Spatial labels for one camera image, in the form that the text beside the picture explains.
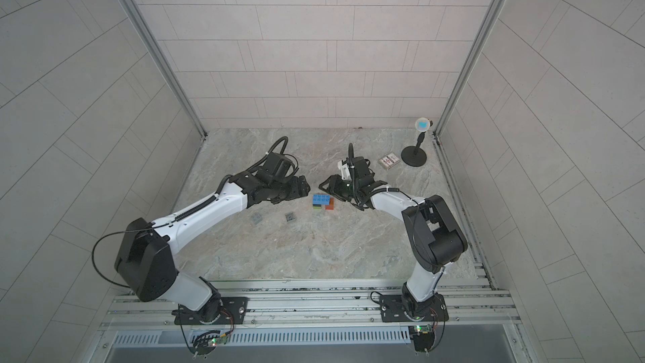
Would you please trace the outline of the light blue long lego brick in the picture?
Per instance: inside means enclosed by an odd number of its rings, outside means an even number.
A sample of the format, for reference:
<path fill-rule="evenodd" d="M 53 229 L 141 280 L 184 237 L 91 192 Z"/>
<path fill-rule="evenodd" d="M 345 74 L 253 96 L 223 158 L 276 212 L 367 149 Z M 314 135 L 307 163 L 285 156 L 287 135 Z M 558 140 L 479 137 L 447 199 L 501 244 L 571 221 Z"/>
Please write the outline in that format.
<path fill-rule="evenodd" d="M 327 207 L 331 203 L 331 197 L 327 194 L 314 194 L 312 204 L 314 206 Z"/>

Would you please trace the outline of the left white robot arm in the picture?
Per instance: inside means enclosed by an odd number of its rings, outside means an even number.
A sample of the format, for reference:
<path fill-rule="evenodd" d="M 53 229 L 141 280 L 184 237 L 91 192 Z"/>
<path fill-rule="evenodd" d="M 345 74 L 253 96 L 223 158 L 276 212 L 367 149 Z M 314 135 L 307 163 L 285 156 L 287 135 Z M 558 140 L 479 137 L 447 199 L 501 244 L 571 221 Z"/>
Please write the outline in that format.
<path fill-rule="evenodd" d="M 181 272 L 176 255 L 198 236 L 222 220 L 258 203 L 278 204 L 304 198 L 310 187 L 298 175 L 295 156 L 268 152 L 250 168 L 227 175 L 217 190 L 189 205 L 151 222 L 138 218 L 122 231 L 114 269 L 123 287 L 141 302 L 165 299 L 211 324 L 223 307 L 219 291 L 206 279 Z"/>

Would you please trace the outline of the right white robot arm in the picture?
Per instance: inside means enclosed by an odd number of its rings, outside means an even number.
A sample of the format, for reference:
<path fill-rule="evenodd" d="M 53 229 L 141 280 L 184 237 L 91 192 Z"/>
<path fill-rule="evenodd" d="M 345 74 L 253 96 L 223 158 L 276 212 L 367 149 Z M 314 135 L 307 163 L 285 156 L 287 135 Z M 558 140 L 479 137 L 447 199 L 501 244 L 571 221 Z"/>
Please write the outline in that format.
<path fill-rule="evenodd" d="M 385 181 L 376 180 L 364 157 L 339 162 L 339 174 L 318 188 L 337 200 L 388 213 L 403 222 L 416 265 L 403 284 L 398 306 L 411 321 L 445 322 L 448 313 L 438 283 L 448 265 L 468 250 L 468 241 L 445 200 L 413 197 Z"/>

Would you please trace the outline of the black stand with round disc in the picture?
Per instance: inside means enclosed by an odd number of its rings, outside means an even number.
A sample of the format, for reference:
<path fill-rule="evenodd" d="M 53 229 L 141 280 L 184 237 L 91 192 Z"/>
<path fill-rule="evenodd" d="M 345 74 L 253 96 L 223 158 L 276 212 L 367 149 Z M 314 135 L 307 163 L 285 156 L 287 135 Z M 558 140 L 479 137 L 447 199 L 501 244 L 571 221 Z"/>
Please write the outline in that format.
<path fill-rule="evenodd" d="M 415 122 L 415 129 L 419 135 L 417 142 L 414 146 L 407 146 L 401 151 L 401 160 L 408 166 L 420 167 L 423 166 L 428 156 L 422 149 L 422 144 L 425 141 L 428 131 L 433 127 L 433 121 L 425 117 L 419 118 Z"/>

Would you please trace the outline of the right circuit board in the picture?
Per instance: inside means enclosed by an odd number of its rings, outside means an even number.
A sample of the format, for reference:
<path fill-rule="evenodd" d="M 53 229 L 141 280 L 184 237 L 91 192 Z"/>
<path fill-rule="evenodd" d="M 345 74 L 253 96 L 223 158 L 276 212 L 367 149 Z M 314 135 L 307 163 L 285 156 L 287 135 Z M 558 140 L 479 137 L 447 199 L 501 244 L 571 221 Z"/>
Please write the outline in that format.
<path fill-rule="evenodd" d="M 431 325 L 413 325 L 408 327 L 408 333 L 416 353 L 432 352 L 439 342 L 437 330 Z"/>

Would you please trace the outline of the circuit board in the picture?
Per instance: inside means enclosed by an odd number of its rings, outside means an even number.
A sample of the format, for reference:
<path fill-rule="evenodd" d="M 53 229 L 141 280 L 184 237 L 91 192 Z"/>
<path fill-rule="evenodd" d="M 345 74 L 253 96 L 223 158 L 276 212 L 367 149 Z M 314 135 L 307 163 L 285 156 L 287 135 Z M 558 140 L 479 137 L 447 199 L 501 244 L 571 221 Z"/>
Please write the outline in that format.
<path fill-rule="evenodd" d="M 431 325 L 413 325 L 408 327 L 408 333 L 416 353 L 432 352 L 439 342 L 437 330 Z"/>
<path fill-rule="evenodd" d="M 193 356 L 206 357 L 217 349 L 218 346 L 226 345 L 230 340 L 230 332 L 211 330 L 198 335 L 191 345 Z"/>

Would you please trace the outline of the left circuit board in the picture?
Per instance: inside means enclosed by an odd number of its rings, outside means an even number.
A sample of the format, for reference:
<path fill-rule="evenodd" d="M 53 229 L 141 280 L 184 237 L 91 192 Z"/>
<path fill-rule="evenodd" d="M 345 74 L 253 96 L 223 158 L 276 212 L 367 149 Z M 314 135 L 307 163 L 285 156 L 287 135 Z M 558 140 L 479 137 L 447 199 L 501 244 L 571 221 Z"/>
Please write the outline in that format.
<path fill-rule="evenodd" d="M 217 349 L 218 346 L 226 345 L 230 340 L 230 332 L 211 330 L 198 335 L 191 345 L 193 356 L 206 357 Z"/>

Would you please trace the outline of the aluminium rail frame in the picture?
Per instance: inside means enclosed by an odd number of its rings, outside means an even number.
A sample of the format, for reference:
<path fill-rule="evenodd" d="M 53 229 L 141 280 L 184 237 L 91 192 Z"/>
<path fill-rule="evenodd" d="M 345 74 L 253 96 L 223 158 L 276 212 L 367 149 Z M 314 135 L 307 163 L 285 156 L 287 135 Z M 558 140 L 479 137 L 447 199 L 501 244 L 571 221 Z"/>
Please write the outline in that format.
<path fill-rule="evenodd" d="M 379 296 L 401 295 L 394 280 L 285 280 L 215 282 L 223 297 L 247 297 L 242 324 L 212 328 L 272 329 L 367 327 L 384 323 Z M 443 279 L 438 288 L 447 305 L 448 324 L 518 324 L 520 314 L 510 292 L 494 290 L 485 277 Z"/>

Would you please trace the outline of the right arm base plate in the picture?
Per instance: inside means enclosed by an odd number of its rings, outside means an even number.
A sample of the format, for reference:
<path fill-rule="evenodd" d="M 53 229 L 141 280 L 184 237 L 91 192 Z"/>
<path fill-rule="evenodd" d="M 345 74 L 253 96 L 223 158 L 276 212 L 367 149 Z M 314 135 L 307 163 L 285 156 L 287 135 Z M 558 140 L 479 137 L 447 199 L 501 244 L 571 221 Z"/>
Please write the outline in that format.
<path fill-rule="evenodd" d="M 384 323 L 441 324 L 449 321 L 446 302 L 438 293 L 420 304 L 412 297 L 407 299 L 402 295 L 382 295 L 379 296 L 379 305 Z"/>

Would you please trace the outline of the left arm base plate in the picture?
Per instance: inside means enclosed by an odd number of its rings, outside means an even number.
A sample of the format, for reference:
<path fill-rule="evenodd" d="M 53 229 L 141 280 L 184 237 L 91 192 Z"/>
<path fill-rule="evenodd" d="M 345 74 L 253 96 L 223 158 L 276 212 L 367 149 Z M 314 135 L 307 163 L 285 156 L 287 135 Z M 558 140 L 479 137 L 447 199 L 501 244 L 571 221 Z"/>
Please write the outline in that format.
<path fill-rule="evenodd" d="M 198 311 L 180 305 L 172 311 L 175 325 L 242 324 L 249 300 L 247 297 L 215 297 Z"/>

